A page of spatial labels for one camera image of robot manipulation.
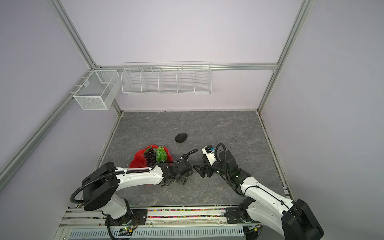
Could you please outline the dark purple grape bunch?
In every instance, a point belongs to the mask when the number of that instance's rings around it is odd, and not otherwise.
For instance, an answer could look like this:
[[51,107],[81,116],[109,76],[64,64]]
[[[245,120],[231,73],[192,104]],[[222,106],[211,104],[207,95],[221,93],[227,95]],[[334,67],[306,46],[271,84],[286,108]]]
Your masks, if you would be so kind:
[[153,166],[157,162],[157,152],[153,148],[148,148],[144,151],[143,157],[146,160],[148,167]]

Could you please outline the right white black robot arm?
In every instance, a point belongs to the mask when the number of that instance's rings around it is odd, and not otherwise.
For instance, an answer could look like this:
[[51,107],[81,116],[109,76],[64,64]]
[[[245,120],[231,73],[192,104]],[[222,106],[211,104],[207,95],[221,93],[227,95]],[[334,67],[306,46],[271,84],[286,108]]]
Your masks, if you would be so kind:
[[320,240],[324,230],[309,205],[286,198],[270,190],[251,174],[239,168],[232,153],[219,143],[202,148],[202,165],[195,165],[199,175],[220,175],[239,196],[246,199],[239,205],[240,221],[260,222],[286,240]]

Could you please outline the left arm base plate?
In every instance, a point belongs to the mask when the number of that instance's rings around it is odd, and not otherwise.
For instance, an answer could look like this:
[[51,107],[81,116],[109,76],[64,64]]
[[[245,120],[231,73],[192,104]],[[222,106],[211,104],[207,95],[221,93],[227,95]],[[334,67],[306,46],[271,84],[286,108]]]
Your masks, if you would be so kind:
[[147,215],[148,209],[131,209],[130,214],[126,214],[117,220],[108,216],[105,226],[107,226],[107,222],[109,222],[110,226],[143,226],[146,224]]

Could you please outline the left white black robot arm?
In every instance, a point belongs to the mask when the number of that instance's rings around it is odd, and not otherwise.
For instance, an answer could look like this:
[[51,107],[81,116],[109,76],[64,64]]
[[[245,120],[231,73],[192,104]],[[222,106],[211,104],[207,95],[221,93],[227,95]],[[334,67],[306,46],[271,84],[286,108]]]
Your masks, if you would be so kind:
[[131,225],[135,218],[143,218],[135,216],[128,201],[116,192],[142,185],[184,185],[193,174],[189,156],[196,152],[197,149],[184,154],[179,160],[162,161],[146,168],[127,169],[106,163],[83,180],[82,185],[71,194],[70,202],[83,205],[85,211],[102,211],[107,217],[106,225]]

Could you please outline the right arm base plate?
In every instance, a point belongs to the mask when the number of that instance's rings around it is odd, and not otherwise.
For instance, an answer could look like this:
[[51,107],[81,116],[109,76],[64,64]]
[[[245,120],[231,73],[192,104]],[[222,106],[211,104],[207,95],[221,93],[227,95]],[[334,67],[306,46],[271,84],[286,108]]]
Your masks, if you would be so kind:
[[226,208],[224,216],[228,224],[247,223],[250,220],[248,214],[240,207]]

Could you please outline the green grape bunch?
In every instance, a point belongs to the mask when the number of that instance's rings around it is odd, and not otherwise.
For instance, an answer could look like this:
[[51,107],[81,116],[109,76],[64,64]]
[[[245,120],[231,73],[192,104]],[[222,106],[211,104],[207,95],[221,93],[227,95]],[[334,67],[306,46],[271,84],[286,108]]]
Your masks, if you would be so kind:
[[156,161],[157,162],[165,162],[168,159],[168,153],[166,152],[164,147],[156,148]]

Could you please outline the black avocado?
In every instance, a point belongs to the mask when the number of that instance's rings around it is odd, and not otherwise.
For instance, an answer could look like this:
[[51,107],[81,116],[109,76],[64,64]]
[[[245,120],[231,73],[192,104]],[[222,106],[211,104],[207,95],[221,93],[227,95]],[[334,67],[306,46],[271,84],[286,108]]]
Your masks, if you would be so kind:
[[176,143],[183,143],[188,138],[187,133],[180,133],[175,136]]

